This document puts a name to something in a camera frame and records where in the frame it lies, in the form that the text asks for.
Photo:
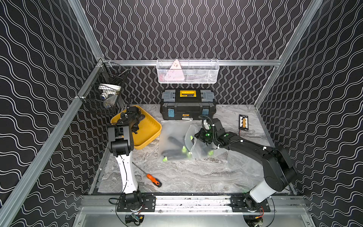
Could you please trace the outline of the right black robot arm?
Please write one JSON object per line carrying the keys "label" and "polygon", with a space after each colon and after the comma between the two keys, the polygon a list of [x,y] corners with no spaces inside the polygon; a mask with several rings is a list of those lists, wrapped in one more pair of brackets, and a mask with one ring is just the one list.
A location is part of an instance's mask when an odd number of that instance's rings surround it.
{"label": "right black robot arm", "polygon": [[283,191],[296,178],[297,172],[284,148],[263,146],[234,132],[226,132],[217,118],[201,115],[199,119],[202,120],[202,128],[195,137],[201,142],[211,148],[240,153],[262,165],[264,179],[244,195],[243,207],[257,209],[268,197]]}

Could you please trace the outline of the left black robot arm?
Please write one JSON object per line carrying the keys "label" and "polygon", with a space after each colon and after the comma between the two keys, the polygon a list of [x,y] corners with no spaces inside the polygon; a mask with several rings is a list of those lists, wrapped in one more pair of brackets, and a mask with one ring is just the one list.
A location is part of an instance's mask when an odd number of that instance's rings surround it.
{"label": "left black robot arm", "polygon": [[138,191],[131,156],[134,150],[133,133],[139,130],[141,120],[142,113],[138,107],[127,107],[126,112],[120,113],[120,119],[107,128],[108,149],[119,164],[125,199],[133,199]]}

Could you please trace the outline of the clear zip-top bag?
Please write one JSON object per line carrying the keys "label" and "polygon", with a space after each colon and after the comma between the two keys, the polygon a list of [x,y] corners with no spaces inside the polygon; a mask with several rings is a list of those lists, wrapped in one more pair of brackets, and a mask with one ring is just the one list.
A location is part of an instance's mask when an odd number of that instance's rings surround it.
{"label": "clear zip-top bag", "polygon": [[193,121],[164,120],[159,137],[158,160],[161,162],[190,160],[192,152],[185,144],[187,132]]}

